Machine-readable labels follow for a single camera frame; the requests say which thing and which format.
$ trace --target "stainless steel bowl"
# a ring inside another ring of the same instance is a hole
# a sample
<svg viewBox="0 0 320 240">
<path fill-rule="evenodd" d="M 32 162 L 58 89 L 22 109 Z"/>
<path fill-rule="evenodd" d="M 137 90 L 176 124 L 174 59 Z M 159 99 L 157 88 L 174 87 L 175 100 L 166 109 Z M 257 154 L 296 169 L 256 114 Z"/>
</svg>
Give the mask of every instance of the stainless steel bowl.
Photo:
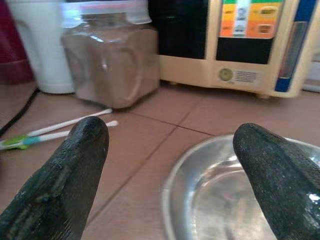
<svg viewBox="0 0 320 240">
<path fill-rule="evenodd" d="M 213 137 L 188 150 L 162 192 L 169 240 L 276 240 L 232 145 Z M 320 147 L 289 139 L 320 166 Z"/>
</svg>

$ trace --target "black panel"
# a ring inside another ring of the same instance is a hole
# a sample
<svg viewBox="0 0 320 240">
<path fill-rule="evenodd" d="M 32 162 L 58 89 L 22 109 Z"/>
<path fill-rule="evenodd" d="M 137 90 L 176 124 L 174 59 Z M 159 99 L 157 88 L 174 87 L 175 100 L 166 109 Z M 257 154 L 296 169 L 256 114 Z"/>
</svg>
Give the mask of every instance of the black panel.
<svg viewBox="0 0 320 240">
<path fill-rule="evenodd" d="M 161 55 L 204 59 L 208 0 L 149 0 Z"/>
<path fill-rule="evenodd" d="M 219 37 L 216 59 L 219 61 L 268 64 L 273 39 Z"/>
</svg>

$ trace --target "floor tile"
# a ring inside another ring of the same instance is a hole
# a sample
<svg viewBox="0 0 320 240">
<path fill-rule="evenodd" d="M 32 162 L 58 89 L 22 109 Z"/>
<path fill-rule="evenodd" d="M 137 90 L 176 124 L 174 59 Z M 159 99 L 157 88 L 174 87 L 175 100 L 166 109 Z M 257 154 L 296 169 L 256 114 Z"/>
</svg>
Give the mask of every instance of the floor tile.
<svg viewBox="0 0 320 240">
<path fill-rule="evenodd" d="M 21 122 L 19 121 L 13 129 L 10 128 L 7 135 L 14 136 L 27 133 L 28 131 L 25 129 L 30 129 L 29 124 L 33 123 L 33 116 L 34 115 L 32 114 L 29 116 L 30 122 L 27 122 L 24 125 L 22 124 L 16 129 L 16 126 L 25 121 L 24 117 L 22 117 Z M 60 121 L 60 117 L 63 118 L 64 116 L 55 116 L 56 123 Z M 104 120 L 109 121 L 118 119 L 121 122 L 121 118 L 124 118 L 124 113 L 113 113 L 108 116 L 108 119 L 107 117 L 104 117 Z M 71 128 L 72 125 L 54 132 L 68 131 Z M 117 128 L 111 128 L 109 130 L 110 135 L 112 136 L 116 130 Z M 0 152 L 0 213 L 8 206 L 25 181 L 51 157 L 63 141 L 64 138 L 57 138 L 32 145 L 24 150 L 13 149 Z"/>
<path fill-rule="evenodd" d="M 24 106 L 36 89 L 34 82 L 19 85 L 0 85 L 0 127 L 3 127 Z"/>
<path fill-rule="evenodd" d="M 171 124 L 123 113 L 119 126 L 110 130 L 109 152 L 89 219 L 139 170 L 174 128 Z"/>
<path fill-rule="evenodd" d="M 88 114 L 102 111 L 96 104 L 82 101 L 73 94 L 44 94 L 39 93 L 29 110 L 8 130 L 3 138 L 26 134 L 28 132 L 48 127 L 53 124 L 76 119 Z"/>
<path fill-rule="evenodd" d="M 206 95 L 206 90 L 165 85 L 130 110 L 132 113 L 177 125 Z"/>
<path fill-rule="evenodd" d="M 249 93 L 214 90 L 181 126 L 212 135 L 234 133 L 243 123 L 257 123 L 278 134 L 320 145 L 320 94 L 303 91 L 296 98 L 259 99 Z"/>
<path fill-rule="evenodd" d="M 162 187 L 182 153 L 209 137 L 177 128 L 91 222 L 82 239 L 165 240 L 161 216 Z"/>
<path fill-rule="evenodd" d="M 25 134 L 29 131 L 62 121 L 78 118 L 101 110 L 90 103 L 79 102 L 72 95 L 40 94 L 29 111 L 4 136 Z M 110 148 L 102 173 L 99 190 L 90 218 L 98 212 L 117 189 L 130 178 L 174 125 L 131 113 L 117 112 L 101 117 L 105 122 L 118 120 L 119 126 L 110 129 Z M 72 126 L 56 132 L 70 130 Z M 26 150 L 0 153 L 0 212 L 10 203 L 24 182 L 53 154 L 63 139 L 33 145 Z"/>
</svg>

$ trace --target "white container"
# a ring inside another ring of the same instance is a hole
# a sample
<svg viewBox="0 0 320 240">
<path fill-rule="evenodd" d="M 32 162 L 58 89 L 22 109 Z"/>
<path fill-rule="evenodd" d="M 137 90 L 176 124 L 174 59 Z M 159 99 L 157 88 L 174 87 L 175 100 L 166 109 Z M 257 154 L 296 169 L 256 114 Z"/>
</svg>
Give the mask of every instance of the white container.
<svg viewBox="0 0 320 240">
<path fill-rule="evenodd" d="M 39 89 L 50 94 L 74 92 L 61 44 L 60 0 L 7 0 Z"/>
</svg>

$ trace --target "brown powder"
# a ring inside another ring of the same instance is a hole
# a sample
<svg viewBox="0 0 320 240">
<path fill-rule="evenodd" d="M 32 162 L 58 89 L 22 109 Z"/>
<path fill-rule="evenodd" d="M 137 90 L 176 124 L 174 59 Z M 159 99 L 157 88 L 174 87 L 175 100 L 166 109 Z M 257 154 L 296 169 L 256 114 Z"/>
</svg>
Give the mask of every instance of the brown powder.
<svg viewBox="0 0 320 240">
<path fill-rule="evenodd" d="M 147 24 L 126 22 L 123 15 L 99 17 L 62 37 L 76 95 L 112 108 L 129 107 L 159 85 L 158 34 Z"/>
</svg>

